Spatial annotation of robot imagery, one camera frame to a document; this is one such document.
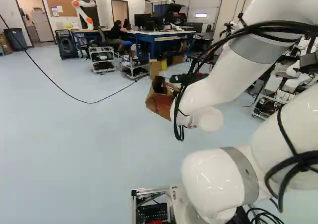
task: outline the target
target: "orange and white robot arm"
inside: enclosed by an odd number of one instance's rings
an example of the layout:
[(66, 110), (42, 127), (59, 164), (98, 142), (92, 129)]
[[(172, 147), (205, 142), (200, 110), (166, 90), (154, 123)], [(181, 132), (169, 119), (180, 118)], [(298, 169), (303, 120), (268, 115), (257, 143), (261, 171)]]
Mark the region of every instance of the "orange and white robot arm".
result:
[(72, 5), (74, 6), (76, 12), (78, 14), (80, 14), (81, 17), (87, 23), (87, 28), (94, 29), (93, 20), (84, 13), (84, 11), (81, 9), (81, 6), (83, 6), (83, 7), (95, 7), (96, 3), (93, 0), (91, 0), (89, 3), (84, 2), (82, 0), (74, 0), (72, 2)]

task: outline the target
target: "doorway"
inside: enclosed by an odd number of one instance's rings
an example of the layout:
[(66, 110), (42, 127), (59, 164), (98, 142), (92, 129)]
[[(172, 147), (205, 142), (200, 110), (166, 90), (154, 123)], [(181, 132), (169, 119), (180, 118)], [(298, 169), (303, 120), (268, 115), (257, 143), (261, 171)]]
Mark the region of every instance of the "doorway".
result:
[(114, 22), (120, 20), (122, 25), (125, 19), (129, 21), (128, 1), (126, 0), (111, 0), (111, 9), (113, 11)]
[(15, 0), (33, 47), (55, 45), (43, 0)]

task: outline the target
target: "refrigerator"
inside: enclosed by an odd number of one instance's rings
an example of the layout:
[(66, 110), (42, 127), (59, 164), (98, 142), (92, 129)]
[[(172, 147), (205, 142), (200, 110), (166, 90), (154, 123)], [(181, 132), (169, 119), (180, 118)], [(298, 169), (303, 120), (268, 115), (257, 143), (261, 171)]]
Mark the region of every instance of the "refrigerator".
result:
[(44, 12), (33, 11), (31, 20), (36, 28), (40, 42), (54, 41), (48, 18)]

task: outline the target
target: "black shirt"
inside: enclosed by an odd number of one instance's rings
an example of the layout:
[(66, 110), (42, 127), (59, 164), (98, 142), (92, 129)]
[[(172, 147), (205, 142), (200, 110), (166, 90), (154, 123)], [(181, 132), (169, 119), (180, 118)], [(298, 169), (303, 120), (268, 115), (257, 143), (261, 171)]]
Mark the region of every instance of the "black shirt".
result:
[(121, 34), (120, 29), (121, 29), (121, 27), (119, 27), (119, 26), (112, 27), (110, 32), (107, 34), (107, 38), (109, 38), (109, 39), (119, 39), (119, 36)]

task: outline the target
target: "yellow container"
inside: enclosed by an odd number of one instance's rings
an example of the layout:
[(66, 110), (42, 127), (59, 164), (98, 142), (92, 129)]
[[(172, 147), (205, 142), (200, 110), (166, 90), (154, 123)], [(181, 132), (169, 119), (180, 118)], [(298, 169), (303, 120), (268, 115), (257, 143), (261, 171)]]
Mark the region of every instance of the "yellow container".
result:
[(167, 66), (167, 59), (164, 59), (161, 61), (161, 70), (162, 71), (167, 71), (168, 66)]

